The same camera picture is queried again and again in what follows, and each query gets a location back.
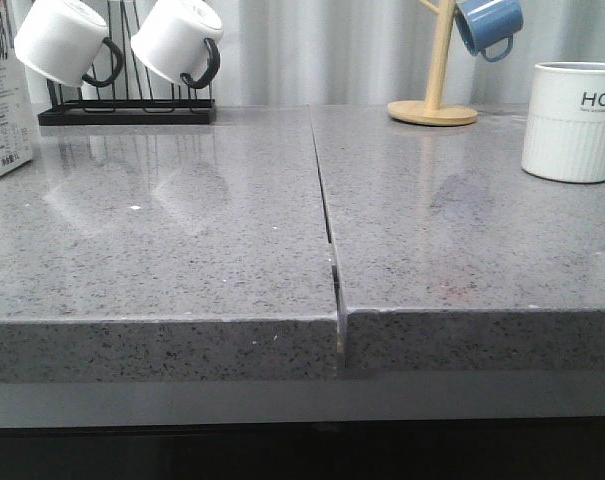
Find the white HOME ribbed mug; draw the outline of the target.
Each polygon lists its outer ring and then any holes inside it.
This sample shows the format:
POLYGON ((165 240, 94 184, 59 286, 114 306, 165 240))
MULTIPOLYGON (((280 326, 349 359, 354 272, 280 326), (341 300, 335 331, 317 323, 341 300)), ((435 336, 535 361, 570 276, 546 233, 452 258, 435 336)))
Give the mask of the white HOME ribbed mug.
POLYGON ((605 181, 605 63, 534 66, 521 167, 554 181, 605 181))

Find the white and blue milk carton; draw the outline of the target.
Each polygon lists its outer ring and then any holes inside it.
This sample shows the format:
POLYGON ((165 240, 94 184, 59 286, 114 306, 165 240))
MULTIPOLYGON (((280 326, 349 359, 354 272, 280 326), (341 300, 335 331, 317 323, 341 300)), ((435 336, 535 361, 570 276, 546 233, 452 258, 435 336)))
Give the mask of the white and blue milk carton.
POLYGON ((31 102, 13 40, 10 3, 0 1, 0 177, 33 159, 31 102))

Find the wooden mug tree stand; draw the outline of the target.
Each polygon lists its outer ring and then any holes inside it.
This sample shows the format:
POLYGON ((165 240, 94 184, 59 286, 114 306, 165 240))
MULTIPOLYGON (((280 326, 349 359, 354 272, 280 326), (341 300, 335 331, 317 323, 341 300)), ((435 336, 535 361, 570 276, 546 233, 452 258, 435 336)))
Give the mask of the wooden mug tree stand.
POLYGON ((437 16, 425 99, 388 103, 387 113, 392 119, 416 125, 454 127, 473 124, 477 121, 476 110, 442 103, 456 2, 421 1, 421 4, 437 16))

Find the blue enamel mug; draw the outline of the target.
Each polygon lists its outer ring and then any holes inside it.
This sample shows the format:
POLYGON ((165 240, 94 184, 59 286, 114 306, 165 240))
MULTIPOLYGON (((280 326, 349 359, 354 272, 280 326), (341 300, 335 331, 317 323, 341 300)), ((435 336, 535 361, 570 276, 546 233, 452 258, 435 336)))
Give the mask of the blue enamel mug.
POLYGON ((468 52, 491 63, 510 54, 524 25, 518 0, 457 1, 454 19, 468 52))

